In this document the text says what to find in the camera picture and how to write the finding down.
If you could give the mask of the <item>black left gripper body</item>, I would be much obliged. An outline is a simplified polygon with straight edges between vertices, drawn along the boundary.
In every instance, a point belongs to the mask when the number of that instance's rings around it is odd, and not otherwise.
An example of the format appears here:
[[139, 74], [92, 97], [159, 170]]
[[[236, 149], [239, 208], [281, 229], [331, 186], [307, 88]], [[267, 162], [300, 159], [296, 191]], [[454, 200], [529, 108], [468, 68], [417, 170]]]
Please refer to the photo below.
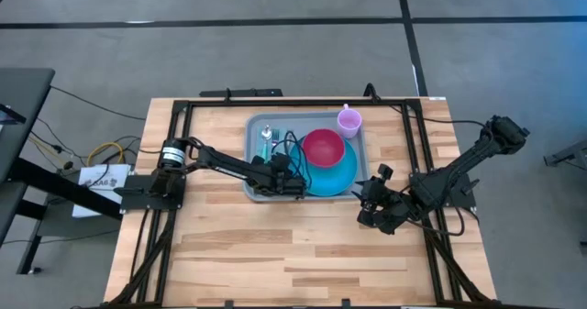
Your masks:
[[269, 184], [262, 189], [262, 193], [269, 196], [295, 196], [296, 178], [288, 167], [270, 165]]

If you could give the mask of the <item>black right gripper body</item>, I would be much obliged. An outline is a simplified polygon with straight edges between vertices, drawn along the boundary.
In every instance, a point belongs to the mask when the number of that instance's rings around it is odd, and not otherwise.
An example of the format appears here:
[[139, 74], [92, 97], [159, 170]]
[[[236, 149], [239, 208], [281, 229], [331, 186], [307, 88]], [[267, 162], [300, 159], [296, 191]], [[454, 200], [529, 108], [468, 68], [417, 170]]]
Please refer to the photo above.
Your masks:
[[373, 201], [366, 204], [366, 209], [377, 209], [382, 214], [382, 222], [378, 228], [387, 235], [393, 235], [395, 229], [403, 224], [409, 216], [409, 208], [405, 203], [407, 195], [401, 192], [390, 190], [381, 180], [368, 180], [366, 184], [371, 184], [371, 195]]

